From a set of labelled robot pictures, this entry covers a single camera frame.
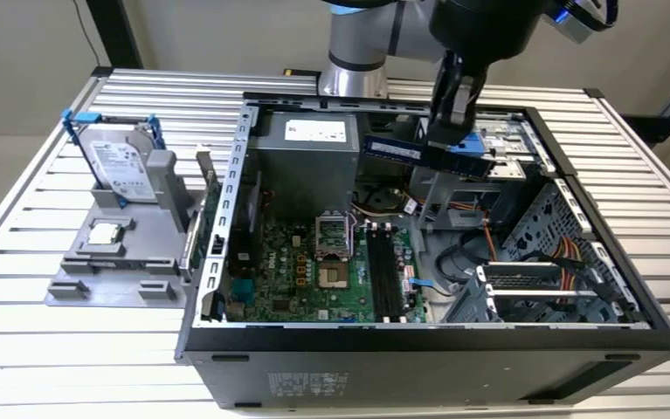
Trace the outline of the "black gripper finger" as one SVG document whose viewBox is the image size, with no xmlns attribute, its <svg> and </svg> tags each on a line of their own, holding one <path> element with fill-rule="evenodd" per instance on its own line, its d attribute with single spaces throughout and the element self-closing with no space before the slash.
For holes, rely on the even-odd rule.
<svg viewBox="0 0 670 419">
<path fill-rule="evenodd" d="M 471 133 L 487 69 L 487 66 L 467 64 L 456 52 L 446 52 L 434 84 L 427 124 L 427 143 L 435 147 L 456 146 Z"/>
</svg>

